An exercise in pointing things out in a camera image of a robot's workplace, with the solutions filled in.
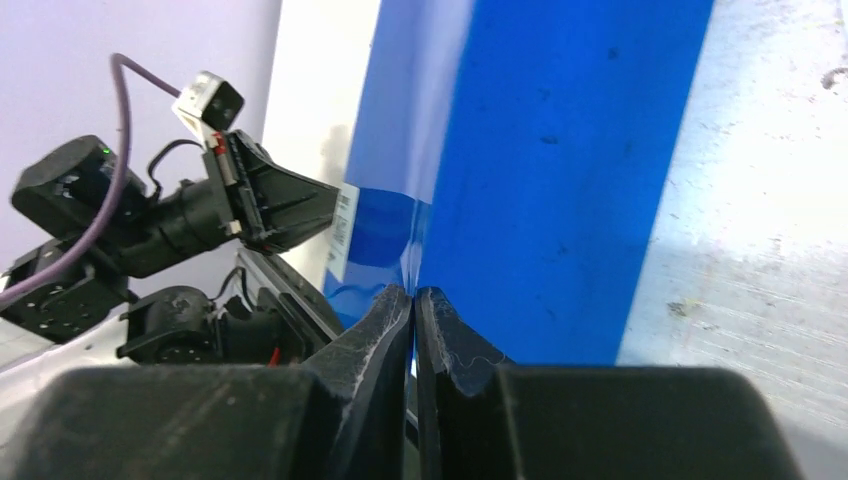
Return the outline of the blue plastic folder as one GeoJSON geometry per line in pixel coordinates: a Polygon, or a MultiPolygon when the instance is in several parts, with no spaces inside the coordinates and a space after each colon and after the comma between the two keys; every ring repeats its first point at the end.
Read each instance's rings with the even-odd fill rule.
{"type": "Polygon", "coordinates": [[[709,1],[385,1],[324,295],[441,289],[508,357],[611,365],[709,1]]]}

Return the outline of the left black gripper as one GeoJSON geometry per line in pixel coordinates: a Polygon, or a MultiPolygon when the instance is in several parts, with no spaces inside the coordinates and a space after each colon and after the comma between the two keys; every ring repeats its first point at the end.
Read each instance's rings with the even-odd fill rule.
{"type": "Polygon", "coordinates": [[[242,130],[207,135],[203,161],[226,235],[250,250],[285,253],[334,220],[337,187],[277,165],[242,130]]]}

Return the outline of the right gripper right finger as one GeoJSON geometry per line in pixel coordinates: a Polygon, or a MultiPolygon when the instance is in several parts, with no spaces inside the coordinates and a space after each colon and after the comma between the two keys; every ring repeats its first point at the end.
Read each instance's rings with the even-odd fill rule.
{"type": "Polygon", "coordinates": [[[497,376],[512,360],[466,324],[441,289],[420,289],[414,307],[422,477],[512,479],[497,376]]]}

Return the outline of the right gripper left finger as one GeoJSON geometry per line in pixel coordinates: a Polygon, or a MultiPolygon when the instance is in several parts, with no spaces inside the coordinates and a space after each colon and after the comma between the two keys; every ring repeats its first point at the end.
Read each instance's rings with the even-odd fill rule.
{"type": "Polygon", "coordinates": [[[411,296],[389,285],[355,325],[303,364],[332,399],[321,413],[328,444],[321,479],[403,477],[411,313],[411,296]]]}

